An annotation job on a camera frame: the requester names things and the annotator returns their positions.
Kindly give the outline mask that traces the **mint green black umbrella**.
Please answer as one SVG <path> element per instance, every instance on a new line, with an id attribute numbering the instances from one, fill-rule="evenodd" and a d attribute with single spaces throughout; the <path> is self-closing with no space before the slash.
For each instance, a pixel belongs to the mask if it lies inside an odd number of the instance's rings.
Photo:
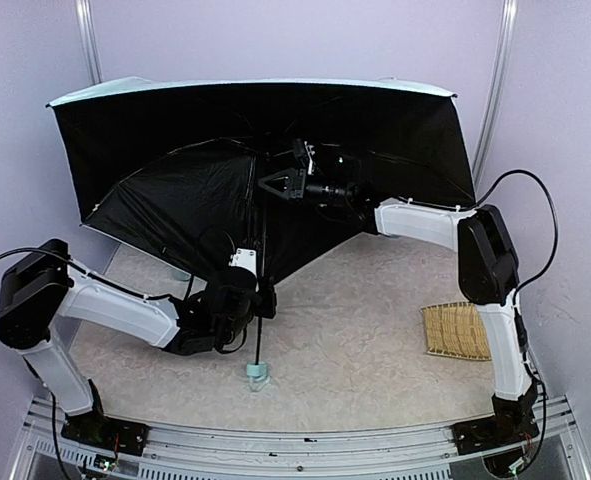
<path id="1" fill-rule="evenodd" d="M 258 180 L 302 139 L 315 174 L 421 204 L 476 195 L 452 93 L 319 79 L 129 77 L 49 103 L 81 223 L 205 281 L 237 248 L 275 285 L 359 233 L 341 210 L 281 200 Z"/>

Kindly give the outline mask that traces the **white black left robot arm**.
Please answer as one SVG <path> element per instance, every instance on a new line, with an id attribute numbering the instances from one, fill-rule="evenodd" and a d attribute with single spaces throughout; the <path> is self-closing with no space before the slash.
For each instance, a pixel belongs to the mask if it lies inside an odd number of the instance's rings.
<path id="1" fill-rule="evenodd" d="M 257 254 L 249 249 L 237 249 L 203 290 L 185 299 L 121 286 L 75 263 L 60 239 L 20 252 L 23 259 L 1 280 L 0 341 L 20 353 L 70 417 L 98 410 L 100 400 L 52 329 L 55 318 L 87 321 L 191 356 L 226 353 L 254 318 L 276 314 L 274 285 L 258 276 Z"/>

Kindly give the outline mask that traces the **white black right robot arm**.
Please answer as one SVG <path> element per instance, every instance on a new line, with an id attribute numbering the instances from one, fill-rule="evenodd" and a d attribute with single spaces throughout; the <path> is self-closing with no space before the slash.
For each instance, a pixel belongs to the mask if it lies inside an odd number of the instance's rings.
<path id="1" fill-rule="evenodd" d="M 258 185 L 284 201 L 339 209 L 346 221 L 364 230 L 455 252 L 459 289 L 475 306 L 486 331 L 494 368 L 494 401 L 514 405 L 537 395 L 521 318 L 518 255 L 497 207 L 421 204 L 379 192 L 369 183 L 321 177 L 311 167 L 265 175 Z"/>

